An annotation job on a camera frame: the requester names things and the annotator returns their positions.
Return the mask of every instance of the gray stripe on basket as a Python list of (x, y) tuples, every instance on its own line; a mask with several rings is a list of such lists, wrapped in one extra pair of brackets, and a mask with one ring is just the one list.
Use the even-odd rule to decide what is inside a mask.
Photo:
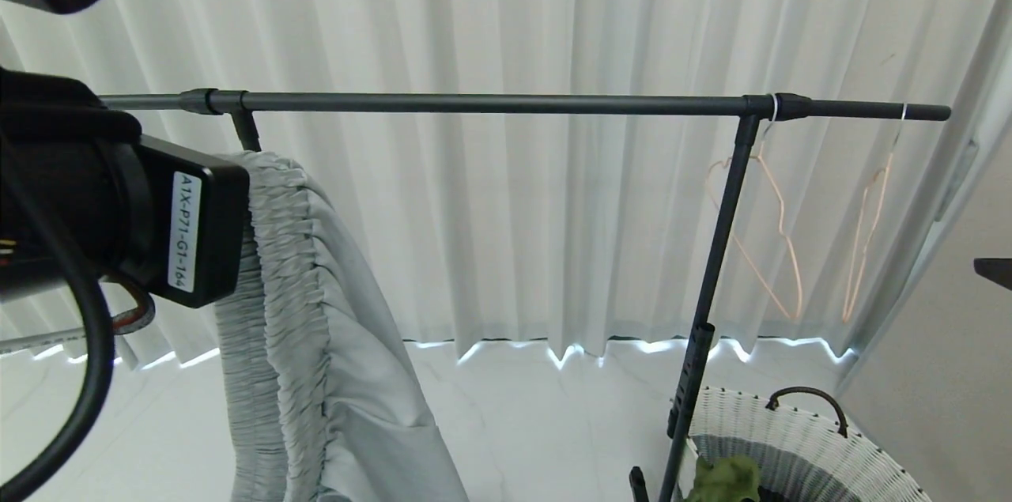
[(794, 502), (861, 502), (831, 474), (793, 452), (769, 444), (718, 435), (693, 435), (699, 454), (713, 462), (744, 454), (759, 465), (764, 489), (778, 500)]

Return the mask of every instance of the floor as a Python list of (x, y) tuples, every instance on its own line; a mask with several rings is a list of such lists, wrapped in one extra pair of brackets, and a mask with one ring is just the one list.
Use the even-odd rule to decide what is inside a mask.
[[(449, 344), (409, 350), (472, 502), (629, 500), (636, 465), (656, 492), (683, 341), (611, 342), (603, 358), (571, 349), (562, 360), (539, 342), (483, 343), (461, 362)], [(821, 342), (778, 340), (761, 340), (751, 356), (723, 340), (710, 358), (706, 384), (760, 395), (795, 385), (832, 391), (855, 359), (832, 357)], [(82, 367), (24, 354), (0, 361), (0, 478), (56, 432)], [(218, 358), (116, 372), (96, 429), (32, 500), (228, 500), (221, 386)], [(815, 398), (784, 403), (832, 414)]]

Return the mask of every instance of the green garment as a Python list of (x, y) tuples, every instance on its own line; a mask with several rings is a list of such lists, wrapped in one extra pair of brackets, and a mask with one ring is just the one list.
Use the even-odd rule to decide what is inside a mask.
[(721, 458), (716, 465), (696, 459), (696, 478), (685, 502), (759, 502), (759, 466), (744, 455)]

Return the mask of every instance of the label sticker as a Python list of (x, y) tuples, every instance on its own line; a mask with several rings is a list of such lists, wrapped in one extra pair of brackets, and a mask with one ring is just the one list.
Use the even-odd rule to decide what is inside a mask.
[(200, 225), (200, 179), (177, 171), (172, 178), (169, 224), (169, 286), (193, 292), (196, 233)]

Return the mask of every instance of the curtain fold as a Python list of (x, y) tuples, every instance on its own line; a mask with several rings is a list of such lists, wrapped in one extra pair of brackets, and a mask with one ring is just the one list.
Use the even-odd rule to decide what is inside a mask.
[[(0, 60), (100, 94), (250, 91), (741, 95), (950, 103), (995, 0), (103, 0), (75, 16), (0, 5)], [(239, 149), (227, 117), (138, 113), (148, 134)], [(727, 117), (257, 113), (261, 142), (326, 189), (402, 335), (546, 338), (561, 357), (612, 336), (684, 335), (730, 155)], [(799, 319), (771, 304), (732, 245), (713, 320), (758, 336), (822, 337), (841, 319), (862, 192), (893, 152), (865, 278), (883, 267), (943, 127), (811, 117), (763, 130), (764, 160), (803, 278)], [(711, 175), (720, 196), (725, 173)], [(877, 196), (880, 181), (870, 190)], [(865, 207), (862, 235), (870, 212)], [(779, 202), (753, 162), (736, 232), (791, 310)], [(121, 352), (144, 365), (215, 346), (205, 311), (159, 301)], [(4, 305), (4, 337), (76, 322), (66, 292)], [(83, 349), (66, 352), (80, 355)]]

